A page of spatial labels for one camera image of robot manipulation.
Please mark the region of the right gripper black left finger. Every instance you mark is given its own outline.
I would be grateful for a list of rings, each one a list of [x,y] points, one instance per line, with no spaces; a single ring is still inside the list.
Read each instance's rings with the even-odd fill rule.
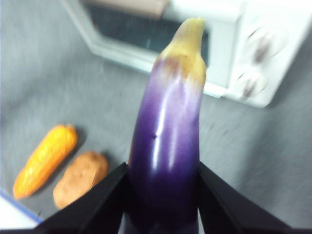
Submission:
[[[36,227],[38,234],[117,234],[128,192],[122,163],[78,200]]]

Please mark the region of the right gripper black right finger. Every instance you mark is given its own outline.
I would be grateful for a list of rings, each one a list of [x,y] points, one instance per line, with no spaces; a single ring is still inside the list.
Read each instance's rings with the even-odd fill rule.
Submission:
[[[206,234],[285,234],[292,229],[202,162],[198,168],[198,207]]]

